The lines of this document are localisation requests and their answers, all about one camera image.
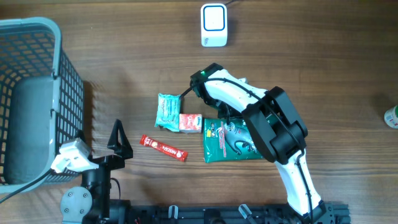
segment plastic basket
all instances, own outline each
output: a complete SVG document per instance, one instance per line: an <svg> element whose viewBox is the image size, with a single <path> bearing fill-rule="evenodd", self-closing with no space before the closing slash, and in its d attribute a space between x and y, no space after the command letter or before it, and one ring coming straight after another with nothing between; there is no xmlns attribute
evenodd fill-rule
<svg viewBox="0 0 398 224"><path fill-rule="evenodd" d="M50 169L62 142L83 129L83 99L83 82L54 21L0 21L0 194ZM27 190L77 175L50 175Z"/></svg>

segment red and white box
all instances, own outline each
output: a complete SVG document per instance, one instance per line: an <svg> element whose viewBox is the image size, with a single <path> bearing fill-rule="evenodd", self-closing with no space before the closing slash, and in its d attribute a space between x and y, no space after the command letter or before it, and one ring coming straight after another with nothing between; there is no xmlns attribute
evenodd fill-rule
<svg viewBox="0 0 398 224"><path fill-rule="evenodd" d="M180 114L179 129L183 133L201 133L201 114Z"/></svg>

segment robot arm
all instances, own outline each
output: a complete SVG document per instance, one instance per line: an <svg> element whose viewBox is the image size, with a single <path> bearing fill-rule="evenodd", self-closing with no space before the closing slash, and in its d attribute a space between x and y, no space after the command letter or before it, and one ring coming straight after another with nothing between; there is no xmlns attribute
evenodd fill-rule
<svg viewBox="0 0 398 224"><path fill-rule="evenodd" d="M261 101L234 83L221 80L205 82L212 78L225 78L236 82L260 97ZM305 150L301 150L306 146L304 138L308 134L307 128L281 88L275 87L270 91L255 88L232 77L227 70L215 63L192 75L191 87L206 104L217 108L222 101L241 113L257 150L269 162L276 164L285 184L287 201L298 215L307 219L312 210L316 220L324 213L325 209L321 208L323 202L311 181L305 161ZM272 108L275 114L279 114L281 121L290 130L290 134L280 123L271 125L267 122L266 118L270 115L270 111L264 107L264 103L267 103L268 108ZM292 139L291 134L298 140L299 146ZM311 210L304 180L307 182L311 195Z"/></svg>

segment green package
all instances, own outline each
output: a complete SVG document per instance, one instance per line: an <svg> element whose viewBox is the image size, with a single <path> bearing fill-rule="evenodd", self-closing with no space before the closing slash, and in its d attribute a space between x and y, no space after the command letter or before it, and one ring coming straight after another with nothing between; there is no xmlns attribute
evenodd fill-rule
<svg viewBox="0 0 398 224"><path fill-rule="evenodd" d="M205 119L205 162L262 159L241 119Z"/></svg>
<svg viewBox="0 0 398 224"><path fill-rule="evenodd" d="M155 127L163 126L171 131L180 131L180 107L180 95L173 96L159 93L159 104L157 105Z"/></svg>

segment wooden tabletop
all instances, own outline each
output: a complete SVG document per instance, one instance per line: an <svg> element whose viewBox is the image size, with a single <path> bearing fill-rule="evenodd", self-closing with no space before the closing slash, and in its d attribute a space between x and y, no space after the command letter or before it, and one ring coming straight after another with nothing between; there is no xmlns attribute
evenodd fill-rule
<svg viewBox="0 0 398 224"><path fill-rule="evenodd" d="M85 134L106 150L116 118L134 150L112 172L135 205L285 203L274 164L203 162L201 134L154 127L157 94L181 94L212 62L259 88L280 86L308 127L307 161L326 202L349 205L353 223L398 222L398 5L389 1L241 1L228 7L228 44L200 43L202 2L36 4L0 7L0 19L44 16L85 81ZM189 93L184 113L215 118ZM143 134L189 152L187 162L139 145ZM80 178L0 205L0 223L60 223L60 199ZM117 188L111 190L118 196Z"/></svg>

